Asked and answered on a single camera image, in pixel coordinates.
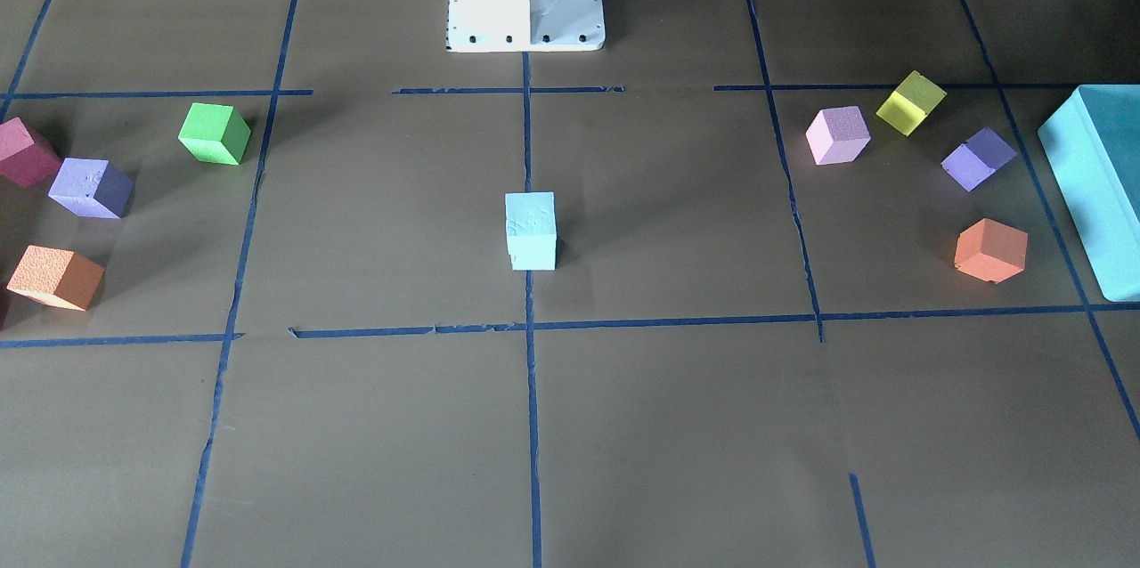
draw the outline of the light pink cube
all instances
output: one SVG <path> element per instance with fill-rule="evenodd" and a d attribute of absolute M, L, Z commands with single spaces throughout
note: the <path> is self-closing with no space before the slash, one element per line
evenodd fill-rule
<path fill-rule="evenodd" d="M 31 187 L 59 171 L 60 161 L 46 138 L 18 117 L 0 125 L 0 175 Z"/>
<path fill-rule="evenodd" d="M 857 105 L 820 109 L 807 128 L 807 144 L 816 165 L 849 163 L 871 143 L 871 131 Z"/>

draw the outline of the light blue box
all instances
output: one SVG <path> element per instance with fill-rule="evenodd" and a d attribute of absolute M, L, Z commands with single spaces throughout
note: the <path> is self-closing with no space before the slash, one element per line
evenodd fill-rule
<path fill-rule="evenodd" d="M 511 269 L 552 270 L 557 245 L 554 193 L 506 195 L 506 251 Z"/>
<path fill-rule="evenodd" d="M 1039 131 L 1109 301 L 1140 301 L 1140 86 L 1080 86 Z"/>

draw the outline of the magenta cube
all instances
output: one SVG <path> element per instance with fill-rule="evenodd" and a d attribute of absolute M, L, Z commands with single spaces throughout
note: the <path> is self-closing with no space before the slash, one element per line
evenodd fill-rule
<path fill-rule="evenodd" d="M 1009 146 L 1009 143 L 1002 140 L 997 132 L 983 128 L 951 152 L 942 162 L 942 169 L 967 192 L 972 192 L 974 187 L 993 176 L 1015 156 L 1017 152 Z"/>
<path fill-rule="evenodd" d="M 31 187 L 59 171 L 59 157 L 46 138 L 19 117 L 0 124 L 0 175 Z"/>
<path fill-rule="evenodd" d="M 807 128 L 807 144 L 816 165 L 848 163 L 871 143 L 871 131 L 857 105 L 820 109 Z"/>
<path fill-rule="evenodd" d="M 121 219 L 135 182 L 111 164 L 93 159 L 64 159 L 48 196 L 78 217 Z"/>

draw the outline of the foam block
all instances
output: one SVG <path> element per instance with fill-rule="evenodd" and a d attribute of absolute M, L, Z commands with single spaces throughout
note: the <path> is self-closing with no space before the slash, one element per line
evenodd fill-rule
<path fill-rule="evenodd" d="M 8 290 L 56 308 L 85 310 L 103 281 L 103 268 L 75 252 L 28 245 Z"/>
<path fill-rule="evenodd" d="M 1039 136 L 1100 292 L 1140 301 L 1140 86 L 1080 86 Z"/>
<path fill-rule="evenodd" d="M 109 161 L 64 159 L 48 196 L 75 216 L 121 219 L 135 184 Z"/>
<path fill-rule="evenodd" d="M 511 269 L 554 269 L 556 245 L 554 193 L 507 194 L 506 251 Z"/>
<path fill-rule="evenodd" d="M 972 192 L 982 181 L 993 176 L 1002 165 L 1017 156 L 997 132 L 990 128 L 971 136 L 942 162 L 942 169 L 966 188 Z"/>
<path fill-rule="evenodd" d="M 1001 283 L 1025 269 L 1028 245 L 1028 234 L 982 219 L 958 236 L 954 267 L 982 281 Z"/>
<path fill-rule="evenodd" d="M 807 128 L 807 144 L 816 165 L 849 163 L 871 143 L 858 106 L 820 109 Z"/>
<path fill-rule="evenodd" d="M 911 72 L 895 91 L 890 92 L 877 114 L 890 123 L 890 127 L 903 132 L 903 136 L 911 136 L 943 98 L 946 98 L 946 92 L 942 88 L 933 84 L 922 74 Z"/>
<path fill-rule="evenodd" d="M 19 117 L 0 124 L 0 175 L 31 187 L 59 171 L 59 156 L 46 138 Z"/>
<path fill-rule="evenodd" d="M 178 140 L 203 163 L 237 165 L 250 141 L 250 127 L 229 105 L 190 105 Z"/>

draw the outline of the light orange cube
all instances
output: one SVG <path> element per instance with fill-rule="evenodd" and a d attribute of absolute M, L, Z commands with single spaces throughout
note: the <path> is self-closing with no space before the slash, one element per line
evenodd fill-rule
<path fill-rule="evenodd" d="M 1025 269 L 1028 245 L 1028 234 L 982 219 L 958 236 L 954 267 L 982 281 L 1001 283 Z"/>
<path fill-rule="evenodd" d="M 56 308 L 85 310 L 103 281 L 103 268 L 81 254 L 28 245 L 8 290 Z"/>

